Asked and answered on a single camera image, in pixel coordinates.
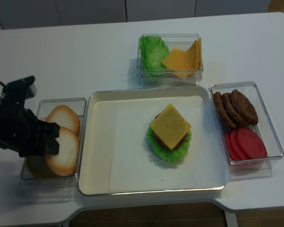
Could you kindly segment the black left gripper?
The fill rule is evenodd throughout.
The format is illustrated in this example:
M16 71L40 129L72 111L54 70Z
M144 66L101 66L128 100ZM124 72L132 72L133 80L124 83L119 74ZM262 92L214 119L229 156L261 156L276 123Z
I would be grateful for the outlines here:
M0 101L0 148L15 151L20 157L59 154L57 123L37 119L10 95Z

